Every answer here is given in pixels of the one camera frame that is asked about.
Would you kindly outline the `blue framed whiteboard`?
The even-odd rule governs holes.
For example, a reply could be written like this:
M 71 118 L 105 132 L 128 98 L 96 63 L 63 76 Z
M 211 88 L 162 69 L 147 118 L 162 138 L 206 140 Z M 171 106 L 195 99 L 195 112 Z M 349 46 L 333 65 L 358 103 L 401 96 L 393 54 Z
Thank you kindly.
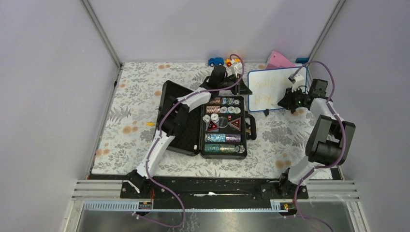
M 278 103 L 284 96 L 287 88 L 292 88 L 288 77 L 295 73 L 298 67 L 279 68 L 269 70 L 253 70 L 248 72 L 248 88 L 252 95 L 248 95 L 248 110 L 251 112 L 282 109 Z M 303 67 L 298 74 L 306 78 L 306 83 L 301 90 L 306 91 L 307 68 Z

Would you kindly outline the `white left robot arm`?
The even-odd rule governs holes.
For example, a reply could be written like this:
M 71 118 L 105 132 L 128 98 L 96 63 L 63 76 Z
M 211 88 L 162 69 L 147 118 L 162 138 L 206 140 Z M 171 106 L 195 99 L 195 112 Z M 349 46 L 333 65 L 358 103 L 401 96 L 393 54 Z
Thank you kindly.
M 217 97 L 220 91 L 239 86 L 245 72 L 244 64 L 241 66 L 241 74 L 232 73 L 230 76 L 224 66 L 216 66 L 211 75 L 192 93 L 178 98 L 169 97 L 164 101 L 149 150 L 133 170 L 133 176 L 126 180 L 137 198 L 143 199 L 149 195 L 150 186 L 147 181 L 152 179 L 159 159 L 169 144 L 184 130 L 189 113 Z

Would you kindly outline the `orange toy car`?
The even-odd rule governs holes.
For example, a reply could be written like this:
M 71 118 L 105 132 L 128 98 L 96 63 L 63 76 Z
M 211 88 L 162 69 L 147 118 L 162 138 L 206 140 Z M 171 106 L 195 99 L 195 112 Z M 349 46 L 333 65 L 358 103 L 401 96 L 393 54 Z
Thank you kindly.
M 225 65 L 226 65 L 227 67 L 230 67 L 230 66 L 232 66 L 233 64 L 240 63 L 240 59 L 238 59 L 238 58 L 226 59 L 224 62 L 225 62 Z

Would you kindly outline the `clear dealer button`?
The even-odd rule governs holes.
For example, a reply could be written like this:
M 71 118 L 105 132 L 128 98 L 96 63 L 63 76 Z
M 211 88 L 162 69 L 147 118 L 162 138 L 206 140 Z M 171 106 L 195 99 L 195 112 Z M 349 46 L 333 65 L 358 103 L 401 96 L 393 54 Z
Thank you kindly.
M 225 128 L 228 126 L 229 120 L 226 117 L 220 116 L 219 117 L 219 127 Z

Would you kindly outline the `blue toy car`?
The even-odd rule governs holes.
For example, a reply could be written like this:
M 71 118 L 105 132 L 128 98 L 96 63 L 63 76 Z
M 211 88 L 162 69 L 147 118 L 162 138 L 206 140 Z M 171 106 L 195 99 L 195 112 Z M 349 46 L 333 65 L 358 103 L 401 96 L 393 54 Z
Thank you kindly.
M 208 65 L 209 65 L 210 67 L 214 67 L 214 66 L 218 66 L 218 65 L 223 66 L 224 63 L 225 63 L 225 62 L 224 62 L 224 59 L 221 58 L 221 57 L 210 58 L 210 59 L 208 60 Z

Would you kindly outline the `pink box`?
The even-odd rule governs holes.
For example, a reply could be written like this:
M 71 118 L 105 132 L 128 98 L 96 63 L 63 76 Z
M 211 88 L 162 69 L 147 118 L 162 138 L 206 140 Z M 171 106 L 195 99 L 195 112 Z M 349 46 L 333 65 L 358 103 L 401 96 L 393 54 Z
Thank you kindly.
M 265 69 L 291 68 L 296 65 L 281 53 L 273 50 L 267 59 Z

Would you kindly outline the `blue block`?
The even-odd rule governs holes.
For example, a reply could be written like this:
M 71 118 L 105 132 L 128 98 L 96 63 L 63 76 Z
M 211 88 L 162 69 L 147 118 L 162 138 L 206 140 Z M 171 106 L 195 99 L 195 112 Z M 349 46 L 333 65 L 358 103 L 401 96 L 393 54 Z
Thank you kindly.
M 295 60 L 295 63 L 298 63 L 298 64 L 305 64 L 307 62 L 309 62 L 309 58 L 297 58 Z

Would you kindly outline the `black poker chip case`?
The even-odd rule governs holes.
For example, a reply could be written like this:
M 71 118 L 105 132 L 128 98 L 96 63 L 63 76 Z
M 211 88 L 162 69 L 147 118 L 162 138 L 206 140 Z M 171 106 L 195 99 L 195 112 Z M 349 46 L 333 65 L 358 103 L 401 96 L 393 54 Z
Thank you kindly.
M 192 93 L 192 90 L 172 81 L 163 84 L 161 107 L 167 98 L 178 98 Z M 241 118 L 241 131 L 229 125 L 219 132 L 206 131 L 211 120 L 218 122 L 219 117 L 228 118 L 229 122 Z M 187 156 L 201 154 L 208 159 L 244 159 L 247 156 L 247 141 L 257 138 L 255 118 L 244 107 L 241 96 L 217 96 L 210 102 L 199 106 L 189 113 L 184 130 L 169 144 L 167 150 Z

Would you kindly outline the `red triangle all-in marker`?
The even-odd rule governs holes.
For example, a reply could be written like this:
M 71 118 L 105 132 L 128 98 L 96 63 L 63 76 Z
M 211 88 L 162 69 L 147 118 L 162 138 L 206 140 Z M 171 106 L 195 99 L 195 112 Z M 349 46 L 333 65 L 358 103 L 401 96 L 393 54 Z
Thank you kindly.
M 209 121 L 206 126 L 206 131 L 210 132 L 219 132 L 219 122 L 215 122 L 213 120 Z

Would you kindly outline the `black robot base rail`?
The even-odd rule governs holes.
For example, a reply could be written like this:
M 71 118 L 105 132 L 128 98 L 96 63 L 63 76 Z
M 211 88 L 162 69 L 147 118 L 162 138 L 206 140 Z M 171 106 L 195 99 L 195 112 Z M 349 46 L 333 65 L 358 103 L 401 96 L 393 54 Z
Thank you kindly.
M 152 180 L 129 173 L 120 198 L 147 199 L 155 209 L 268 208 L 270 200 L 308 199 L 306 187 L 278 179 L 155 176 Z

